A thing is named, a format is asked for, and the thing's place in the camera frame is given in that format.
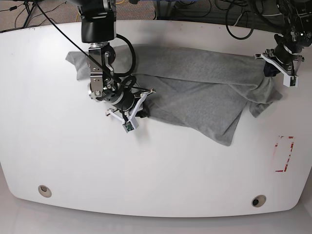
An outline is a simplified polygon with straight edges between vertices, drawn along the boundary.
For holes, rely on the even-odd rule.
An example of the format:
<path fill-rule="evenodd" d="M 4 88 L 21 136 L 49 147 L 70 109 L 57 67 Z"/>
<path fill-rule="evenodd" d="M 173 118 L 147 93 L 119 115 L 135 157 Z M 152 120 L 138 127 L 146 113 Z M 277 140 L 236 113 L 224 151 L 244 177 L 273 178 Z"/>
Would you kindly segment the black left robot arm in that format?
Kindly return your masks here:
<path fill-rule="evenodd" d="M 256 59 L 265 60 L 264 74 L 275 77 L 283 74 L 283 85 L 298 86 L 297 71 L 304 57 L 302 49 L 312 44 L 312 2 L 310 0 L 277 0 L 276 7 L 284 18 L 284 25 L 275 34 L 277 46 L 256 54 Z"/>

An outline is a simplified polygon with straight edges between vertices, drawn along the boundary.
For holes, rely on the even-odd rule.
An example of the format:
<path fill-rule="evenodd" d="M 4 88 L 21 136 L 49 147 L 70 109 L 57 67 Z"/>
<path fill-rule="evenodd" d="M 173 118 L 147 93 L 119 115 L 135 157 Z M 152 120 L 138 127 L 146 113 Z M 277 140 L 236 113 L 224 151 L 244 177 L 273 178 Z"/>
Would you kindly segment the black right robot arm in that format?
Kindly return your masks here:
<path fill-rule="evenodd" d="M 112 107 L 107 115 L 118 119 L 126 132 L 138 128 L 136 117 L 147 117 L 144 101 L 153 90 L 140 88 L 132 75 L 136 55 L 132 44 L 116 33 L 116 2 L 114 0 L 79 0 L 81 40 L 90 44 L 89 95 L 95 101 L 105 101 Z M 116 54 L 110 41 L 121 39 L 128 45 L 132 64 L 124 73 L 115 73 L 112 64 Z"/>

